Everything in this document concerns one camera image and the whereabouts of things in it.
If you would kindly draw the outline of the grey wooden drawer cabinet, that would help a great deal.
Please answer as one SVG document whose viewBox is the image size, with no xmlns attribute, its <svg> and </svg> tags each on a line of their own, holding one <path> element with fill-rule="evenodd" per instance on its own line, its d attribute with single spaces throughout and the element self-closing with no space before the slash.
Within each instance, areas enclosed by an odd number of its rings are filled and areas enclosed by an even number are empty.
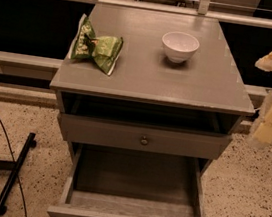
<svg viewBox="0 0 272 217">
<path fill-rule="evenodd" d="M 214 19 L 97 4 L 90 20 L 98 35 L 119 36 L 124 46 L 111 76 L 64 60 L 50 84 L 60 114 L 231 136 L 253 112 Z M 162 36 L 174 31 L 200 43 L 185 62 L 164 53 Z"/>
</svg>

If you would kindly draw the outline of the black metal stand base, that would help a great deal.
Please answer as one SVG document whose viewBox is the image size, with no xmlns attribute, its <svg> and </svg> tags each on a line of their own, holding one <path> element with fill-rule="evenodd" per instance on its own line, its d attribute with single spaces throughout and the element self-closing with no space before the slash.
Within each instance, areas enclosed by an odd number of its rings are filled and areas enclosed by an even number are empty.
<svg viewBox="0 0 272 217">
<path fill-rule="evenodd" d="M 23 162 L 26 160 L 29 149 L 34 147 L 36 147 L 35 134 L 31 133 L 28 135 L 28 138 L 25 141 L 17 160 L 0 160 L 0 170 L 9 171 L 10 173 L 7 182 L 5 182 L 4 188 L 2 189 L 0 194 L 0 216 L 3 216 L 7 211 L 7 206 L 5 205 L 6 200 L 9 197 L 10 191 L 13 188 L 13 184 L 16 180 L 18 180 L 20 169 Z"/>
</svg>

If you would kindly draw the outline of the grey drawer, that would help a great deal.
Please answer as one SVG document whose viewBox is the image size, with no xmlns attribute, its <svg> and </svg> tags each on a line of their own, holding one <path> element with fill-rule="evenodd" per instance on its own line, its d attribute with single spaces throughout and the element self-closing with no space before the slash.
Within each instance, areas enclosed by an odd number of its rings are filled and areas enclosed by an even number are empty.
<svg viewBox="0 0 272 217">
<path fill-rule="evenodd" d="M 79 145 L 50 217 L 205 217 L 199 163 Z"/>
<path fill-rule="evenodd" d="M 69 142 L 147 151 L 176 156 L 217 159 L 231 136 L 185 131 L 61 113 L 58 123 Z"/>
</svg>

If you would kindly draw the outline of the grey top drawer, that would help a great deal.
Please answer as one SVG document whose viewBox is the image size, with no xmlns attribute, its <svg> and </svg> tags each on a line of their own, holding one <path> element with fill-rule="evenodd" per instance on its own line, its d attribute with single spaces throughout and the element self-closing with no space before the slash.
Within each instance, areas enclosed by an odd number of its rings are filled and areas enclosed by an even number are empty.
<svg viewBox="0 0 272 217">
<path fill-rule="evenodd" d="M 147 151 L 176 156 L 217 159 L 231 136 L 185 131 L 61 113 L 58 123 L 69 142 Z"/>
</svg>

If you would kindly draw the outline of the white ceramic bowl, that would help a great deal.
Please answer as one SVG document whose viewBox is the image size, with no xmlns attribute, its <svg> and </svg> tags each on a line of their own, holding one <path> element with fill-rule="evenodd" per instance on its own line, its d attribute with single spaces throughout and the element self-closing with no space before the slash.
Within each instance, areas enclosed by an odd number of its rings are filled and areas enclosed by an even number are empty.
<svg viewBox="0 0 272 217">
<path fill-rule="evenodd" d="M 191 34 L 185 32 L 168 32 L 162 36 L 163 50 L 166 57 L 175 63 L 185 62 L 193 57 L 200 43 Z"/>
</svg>

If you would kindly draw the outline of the green crumpled chip bag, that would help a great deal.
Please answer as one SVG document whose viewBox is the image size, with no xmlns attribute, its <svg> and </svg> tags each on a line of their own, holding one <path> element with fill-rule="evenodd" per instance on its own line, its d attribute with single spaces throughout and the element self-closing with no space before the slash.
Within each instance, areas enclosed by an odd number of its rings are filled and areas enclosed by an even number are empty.
<svg viewBox="0 0 272 217">
<path fill-rule="evenodd" d="M 123 47 L 123 38 L 112 36 L 96 37 L 87 15 L 78 22 L 77 34 L 68 51 L 69 59 L 93 60 L 105 75 L 110 76 Z"/>
</svg>

